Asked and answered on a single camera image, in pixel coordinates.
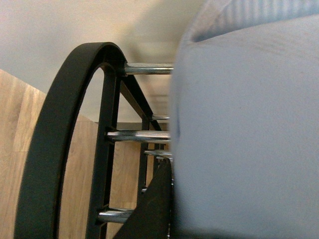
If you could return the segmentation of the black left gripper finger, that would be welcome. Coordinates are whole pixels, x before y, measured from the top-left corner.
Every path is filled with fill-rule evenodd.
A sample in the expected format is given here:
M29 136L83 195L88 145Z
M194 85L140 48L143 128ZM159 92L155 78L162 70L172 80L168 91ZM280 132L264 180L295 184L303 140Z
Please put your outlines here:
M172 168L164 159L133 213L116 233L116 239L166 239L171 212Z

